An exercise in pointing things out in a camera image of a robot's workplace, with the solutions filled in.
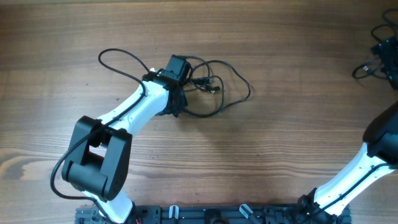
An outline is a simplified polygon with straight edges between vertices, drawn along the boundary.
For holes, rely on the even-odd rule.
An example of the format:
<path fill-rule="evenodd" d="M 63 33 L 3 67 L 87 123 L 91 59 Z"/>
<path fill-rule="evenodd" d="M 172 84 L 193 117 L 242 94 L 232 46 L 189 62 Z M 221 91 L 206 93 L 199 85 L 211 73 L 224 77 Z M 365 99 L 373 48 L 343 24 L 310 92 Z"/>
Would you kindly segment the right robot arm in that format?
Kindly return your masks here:
<path fill-rule="evenodd" d="M 363 134 L 363 145 L 329 182 L 300 198 L 296 223 L 337 223 L 344 208 L 381 177 L 397 170 L 397 103 L 376 117 Z"/>

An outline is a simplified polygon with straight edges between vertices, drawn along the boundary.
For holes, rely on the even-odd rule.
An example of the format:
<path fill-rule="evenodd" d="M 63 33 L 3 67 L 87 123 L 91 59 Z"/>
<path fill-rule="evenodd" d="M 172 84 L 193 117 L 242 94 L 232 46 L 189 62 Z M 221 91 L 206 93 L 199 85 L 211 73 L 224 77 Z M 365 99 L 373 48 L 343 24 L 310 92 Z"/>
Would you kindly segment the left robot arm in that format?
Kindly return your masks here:
<path fill-rule="evenodd" d="M 74 127 L 68 151 L 60 163 L 62 179 L 83 192 L 108 223 L 125 223 L 134 203 L 126 181 L 133 137 L 156 115 L 178 115 L 186 104 L 183 84 L 190 64 L 172 55 L 165 68 L 148 70 L 137 90 L 112 111 L 97 119 L 81 117 Z"/>

